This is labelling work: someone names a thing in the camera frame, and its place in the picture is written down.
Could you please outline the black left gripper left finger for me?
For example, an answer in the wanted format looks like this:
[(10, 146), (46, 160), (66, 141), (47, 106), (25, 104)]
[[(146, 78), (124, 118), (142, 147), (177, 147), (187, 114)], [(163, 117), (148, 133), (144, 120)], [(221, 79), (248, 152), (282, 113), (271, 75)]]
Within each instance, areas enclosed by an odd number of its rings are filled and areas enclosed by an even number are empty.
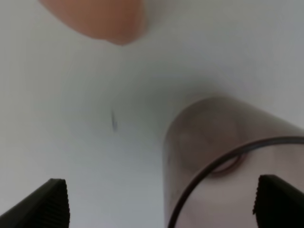
[(68, 228), (69, 225), (65, 179), (49, 179), (0, 216), (2, 228)]

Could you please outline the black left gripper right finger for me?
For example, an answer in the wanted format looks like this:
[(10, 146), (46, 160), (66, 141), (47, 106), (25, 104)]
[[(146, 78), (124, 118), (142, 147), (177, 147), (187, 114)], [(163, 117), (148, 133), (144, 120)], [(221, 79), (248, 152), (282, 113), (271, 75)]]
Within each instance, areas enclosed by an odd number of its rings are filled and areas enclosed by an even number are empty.
[(275, 175), (261, 175), (253, 214), (259, 228), (302, 228), (304, 193)]

